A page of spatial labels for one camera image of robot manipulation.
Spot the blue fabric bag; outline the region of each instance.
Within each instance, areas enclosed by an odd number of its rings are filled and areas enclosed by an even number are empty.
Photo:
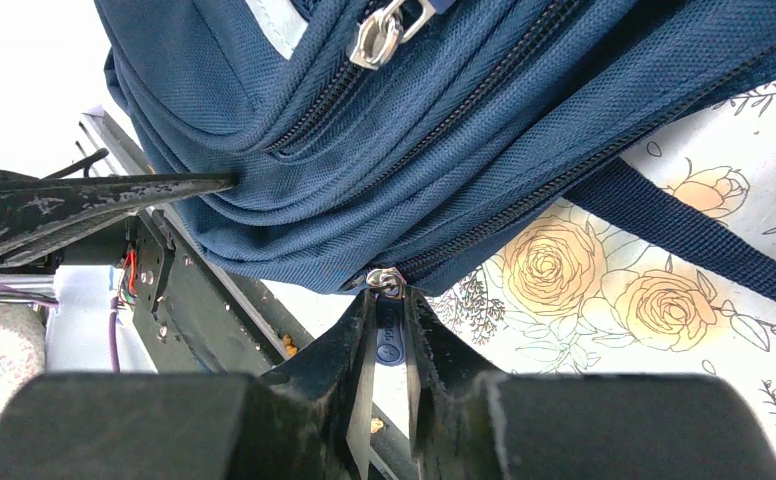
[[[96,3],[156,171],[239,176],[178,206],[231,272],[438,294],[565,195],[776,300],[776,262],[618,158],[776,78],[776,1]]]

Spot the silver zipper slider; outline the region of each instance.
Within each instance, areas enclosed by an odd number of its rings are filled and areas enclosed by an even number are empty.
[[[421,14],[408,29],[404,29],[400,8],[406,1],[391,0],[359,24],[348,51],[351,62],[370,70],[379,69],[391,60],[401,43],[414,37],[436,13],[429,0],[416,0],[422,8]]]
[[[406,286],[406,279],[394,267],[375,268],[367,272],[365,279],[367,285],[379,293],[389,298],[403,298],[403,288]]]

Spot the floral tablecloth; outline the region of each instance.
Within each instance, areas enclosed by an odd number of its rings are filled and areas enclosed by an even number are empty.
[[[667,126],[624,159],[776,259],[776,81]],[[313,334],[350,301],[269,285]],[[557,202],[431,302],[506,371],[718,375],[776,450],[776,304],[579,206]],[[377,381],[377,404],[407,428],[405,372],[379,367]]]

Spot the orange flower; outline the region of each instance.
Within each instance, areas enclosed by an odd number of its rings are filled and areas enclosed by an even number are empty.
[[[712,218],[725,217],[741,207],[750,184],[730,167],[695,173],[672,191],[674,197]]]
[[[555,216],[533,222],[503,256],[506,294],[541,317],[577,313],[600,290],[606,273],[603,246],[591,227]]]
[[[689,350],[717,322],[697,284],[661,270],[638,277],[612,301],[623,327],[642,344],[659,350]]]

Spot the zipper teeth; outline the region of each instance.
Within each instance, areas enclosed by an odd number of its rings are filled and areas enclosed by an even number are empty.
[[[529,31],[512,46],[509,53],[500,60],[497,66],[485,77],[485,80],[483,80],[482,83],[480,83],[447,118],[442,120],[434,130],[430,131],[420,142],[409,150],[408,153],[403,155],[397,163],[381,173],[376,179],[368,184],[368,186],[359,190],[358,193],[344,201],[344,204],[359,198],[361,195],[385,181],[388,177],[397,173],[458,120],[462,119],[467,113],[473,110],[486,94],[500,86],[509,73],[520,66],[527,57],[535,53],[544,40],[549,38],[550,33],[552,33],[557,26],[561,25],[568,14],[580,3],[580,0],[554,0],[551,2],[541,13],[541,16],[535,20]]]
[[[361,18],[366,18],[376,10],[379,0],[370,0],[362,12]],[[359,68],[349,60],[344,60],[335,75],[329,80],[329,83],[323,87],[315,101],[306,109],[305,113],[297,119],[296,123],[288,129],[285,134],[276,139],[270,145],[264,147],[265,152],[278,150],[285,145],[301,140],[307,133],[326,118],[326,115],[332,111],[342,96],[355,84],[356,80],[364,73],[363,68]]]
[[[642,136],[650,133],[654,128],[662,123],[674,118],[680,113],[684,112],[688,107],[693,105],[699,99],[705,97],[710,92],[714,91],[724,83],[731,80],[736,75],[739,75],[746,69],[750,68],[754,63],[758,62],[762,57],[769,54],[776,48],[776,43],[768,47],[765,51],[751,58],[750,60],[742,63],[738,67],[734,68],[720,79],[713,82],[711,85],[701,90],[697,94],[689,97],[689,101],[683,102],[677,108],[671,110],[668,113],[660,116],[658,119],[650,122],[644,127],[639,128],[633,133],[627,134],[612,145],[604,148],[600,152],[592,155],[590,158],[580,163],[579,165],[571,168],[565,173],[557,176],[553,180],[545,183],[541,188],[532,192],[528,196],[522,198],[517,203],[512,204],[502,212],[498,213],[494,217],[486,220],[485,222],[477,225],[468,232],[454,238],[453,240],[436,247],[428,252],[412,257],[409,260],[400,262],[397,264],[397,269],[402,272],[403,276],[409,281],[414,282],[417,278],[414,274],[424,269],[433,267],[440,264],[446,259],[454,256],[455,254],[466,250],[479,243],[479,241],[487,238],[490,235],[497,233],[518,218],[528,213],[539,204],[549,199],[553,194],[562,190],[567,184],[571,183],[574,179],[578,178],[583,173],[599,165],[603,161],[609,159],[622,149],[626,148]]]

